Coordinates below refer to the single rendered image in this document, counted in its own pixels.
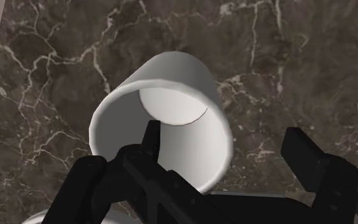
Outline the white cup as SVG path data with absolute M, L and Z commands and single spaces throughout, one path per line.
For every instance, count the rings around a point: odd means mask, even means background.
M 107 95 L 94 111 L 89 145 L 112 160 L 118 150 L 142 141 L 150 120 L 161 122 L 158 163 L 199 192 L 225 174 L 233 135 L 210 71 L 183 52 L 155 55 Z

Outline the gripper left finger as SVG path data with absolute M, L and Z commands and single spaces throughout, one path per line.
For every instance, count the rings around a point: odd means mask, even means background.
M 111 204 L 127 201 L 144 224 L 228 224 L 228 218 L 175 171 L 158 164 L 161 123 L 142 143 L 77 159 L 42 224 L 101 224 Z

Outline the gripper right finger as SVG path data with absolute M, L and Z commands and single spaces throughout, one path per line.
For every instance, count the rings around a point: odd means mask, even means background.
M 358 168 L 323 152 L 299 127 L 286 129 L 280 154 L 307 192 L 312 211 L 330 224 L 354 224 L 358 216 Z

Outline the white round object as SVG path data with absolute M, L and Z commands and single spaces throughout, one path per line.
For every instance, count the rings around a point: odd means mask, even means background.
M 45 209 L 41 212 L 33 214 L 25 221 L 23 221 L 22 224 L 41 224 L 47 212 L 48 210 Z M 127 214 L 123 214 L 119 211 L 109 210 L 105 218 L 102 220 L 101 224 L 143 224 L 143 223 L 140 220 L 131 218 Z

